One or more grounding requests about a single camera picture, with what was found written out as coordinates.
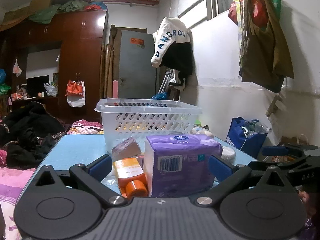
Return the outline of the white round jar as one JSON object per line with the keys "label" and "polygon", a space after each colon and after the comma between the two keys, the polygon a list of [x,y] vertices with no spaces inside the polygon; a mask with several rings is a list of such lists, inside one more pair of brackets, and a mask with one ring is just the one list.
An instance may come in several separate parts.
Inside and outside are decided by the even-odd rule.
{"label": "white round jar", "polygon": [[230,147],[223,146],[221,158],[225,161],[233,163],[236,159],[236,152]]}

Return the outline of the brown hanging tote bag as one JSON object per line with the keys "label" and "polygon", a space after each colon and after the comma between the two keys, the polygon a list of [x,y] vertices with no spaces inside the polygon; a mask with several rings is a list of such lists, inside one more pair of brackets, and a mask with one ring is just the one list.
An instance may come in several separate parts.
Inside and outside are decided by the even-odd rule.
{"label": "brown hanging tote bag", "polygon": [[241,16],[240,76],[279,93],[286,77],[294,78],[289,47],[272,0],[264,0],[268,23],[264,28],[252,21],[249,0],[244,0]]}

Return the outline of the small purple-brown box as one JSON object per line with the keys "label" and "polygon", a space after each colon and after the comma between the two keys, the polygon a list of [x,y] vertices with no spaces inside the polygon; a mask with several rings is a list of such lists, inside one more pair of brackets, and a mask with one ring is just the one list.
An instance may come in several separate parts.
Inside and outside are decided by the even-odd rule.
{"label": "small purple-brown box", "polygon": [[111,158],[112,161],[115,162],[139,154],[141,154],[141,150],[138,143],[133,137],[129,137],[112,148]]}

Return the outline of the blue shopping bag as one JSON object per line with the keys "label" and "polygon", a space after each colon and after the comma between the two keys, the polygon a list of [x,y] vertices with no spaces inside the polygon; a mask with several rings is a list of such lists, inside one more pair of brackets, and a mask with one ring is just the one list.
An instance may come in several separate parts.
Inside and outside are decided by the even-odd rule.
{"label": "blue shopping bag", "polygon": [[257,133],[250,131],[245,126],[245,119],[242,117],[233,118],[229,131],[227,133],[226,142],[247,153],[253,158],[257,158],[264,142],[267,133]]}

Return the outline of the orange and white hanging bag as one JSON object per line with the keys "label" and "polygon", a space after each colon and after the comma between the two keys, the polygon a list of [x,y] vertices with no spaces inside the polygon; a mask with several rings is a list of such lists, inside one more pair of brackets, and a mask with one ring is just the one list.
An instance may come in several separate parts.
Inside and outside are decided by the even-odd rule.
{"label": "orange and white hanging bag", "polygon": [[84,81],[71,81],[67,83],[66,94],[70,107],[80,108],[86,104],[86,91]]}

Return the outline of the green cloth on wardrobe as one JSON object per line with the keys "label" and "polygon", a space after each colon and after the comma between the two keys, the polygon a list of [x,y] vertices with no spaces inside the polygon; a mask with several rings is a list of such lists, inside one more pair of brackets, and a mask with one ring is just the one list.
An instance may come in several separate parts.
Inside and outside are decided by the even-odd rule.
{"label": "green cloth on wardrobe", "polygon": [[54,4],[30,15],[28,20],[39,24],[49,24],[58,13],[81,11],[88,5],[89,3],[85,1],[68,1],[64,4]]}

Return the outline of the black clothes pile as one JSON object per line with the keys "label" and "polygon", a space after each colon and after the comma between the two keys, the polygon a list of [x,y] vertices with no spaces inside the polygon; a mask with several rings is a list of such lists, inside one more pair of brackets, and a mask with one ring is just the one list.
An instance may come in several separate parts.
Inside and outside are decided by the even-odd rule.
{"label": "black clothes pile", "polygon": [[7,167],[38,167],[64,135],[63,125],[38,102],[12,111],[1,122],[1,149],[7,152]]}

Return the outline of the white hoodie with blue letters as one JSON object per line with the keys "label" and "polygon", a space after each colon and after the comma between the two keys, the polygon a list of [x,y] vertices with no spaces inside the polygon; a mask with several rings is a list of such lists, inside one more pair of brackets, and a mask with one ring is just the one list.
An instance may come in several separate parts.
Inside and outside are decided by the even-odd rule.
{"label": "white hoodie with blue letters", "polygon": [[155,36],[155,51],[151,58],[151,65],[158,68],[163,56],[174,43],[190,43],[190,35],[185,24],[178,17],[165,17]]}

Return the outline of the purple sanitary pad pack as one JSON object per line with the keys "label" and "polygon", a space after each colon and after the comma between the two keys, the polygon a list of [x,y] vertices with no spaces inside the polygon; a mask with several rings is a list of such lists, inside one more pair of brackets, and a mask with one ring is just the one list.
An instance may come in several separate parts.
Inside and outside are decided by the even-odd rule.
{"label": "purple sanitary pad pack", "polygon": [[144,148],[144,173],[152,198],[185,197],[212,188],[211,155],[223,147],[203,134],[151,135]]}

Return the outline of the blue plastic bag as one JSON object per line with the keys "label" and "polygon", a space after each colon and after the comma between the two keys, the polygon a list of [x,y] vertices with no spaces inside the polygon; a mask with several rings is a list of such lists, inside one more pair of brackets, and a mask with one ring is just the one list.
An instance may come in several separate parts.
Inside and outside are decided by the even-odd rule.
{"label": "blue plastic bag", "polygon": [[151,99],[152,100],[168,100],[168,93],[167,92],[157,93]]}

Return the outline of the clear plastic lattice basket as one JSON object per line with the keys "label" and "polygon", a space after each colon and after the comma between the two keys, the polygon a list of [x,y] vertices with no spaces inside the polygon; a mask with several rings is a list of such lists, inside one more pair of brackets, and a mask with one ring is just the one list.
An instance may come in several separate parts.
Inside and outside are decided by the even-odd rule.
{"label": "clear plastic lattice basket", "polygon": [[149,135],[190,133],[202,113],[184,102],[152,99],[101,99],[95,111],[101,115],[108,152],[129,137],[144,148]]}

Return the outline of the grey metal door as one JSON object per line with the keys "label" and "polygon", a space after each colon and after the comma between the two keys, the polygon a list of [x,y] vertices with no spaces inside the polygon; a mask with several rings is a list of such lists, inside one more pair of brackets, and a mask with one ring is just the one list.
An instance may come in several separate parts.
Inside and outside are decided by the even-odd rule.
{"label": "grey metal door", "polygon": [[156,94],[157,70],[151,65],[153,36],[136,31],[121,32],[118,97],[150,99]]}

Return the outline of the black hanging garment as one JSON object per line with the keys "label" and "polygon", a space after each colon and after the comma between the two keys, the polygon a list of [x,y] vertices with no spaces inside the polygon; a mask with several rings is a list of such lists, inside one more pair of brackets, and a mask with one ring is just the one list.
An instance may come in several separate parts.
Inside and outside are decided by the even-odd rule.
{"label": "black hanging garment", "polygon": [[164,53],[161,65],[175,70],[175,78],[169,82],[169,85],[183,91],[188,77],[193,74],[194,61],[191,43],[172,43]]}

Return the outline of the red hanging bag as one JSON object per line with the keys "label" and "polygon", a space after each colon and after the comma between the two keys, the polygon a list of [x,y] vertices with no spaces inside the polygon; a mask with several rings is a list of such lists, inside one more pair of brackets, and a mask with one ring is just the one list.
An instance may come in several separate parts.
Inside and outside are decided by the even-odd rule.
{"label": "red hanging bag", "polygon": [[[266,4],[264,0],[249,0],[252,21],[259,27],[264,28],[268,23],[268,14],[266,9]],[[238,23],[237,11],[236,11],[236,1],[231,3],[229,8],[228,17],[235,23]]]}

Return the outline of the dark red wooden wardrobe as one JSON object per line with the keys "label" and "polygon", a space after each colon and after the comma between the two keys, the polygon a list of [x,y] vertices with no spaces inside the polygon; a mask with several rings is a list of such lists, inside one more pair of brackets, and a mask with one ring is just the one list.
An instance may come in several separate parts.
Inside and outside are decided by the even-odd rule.
{"label": "dark red wooden wardrobe", "polygon": [[[48,24],[22,20],[11,28],[1,27],[1,68],[7,74],[8,85],[15,90],[26,81],[27,65],[31,63],[29,55],[59,49],[58,95],[43,101],[47,111],[68,123],[79,119],[99,121],[95,107],[101,98],[107,15],[106,10],[63,12]],[[84,106],[68,104],[65,94],[69,80],[84,82]]]}

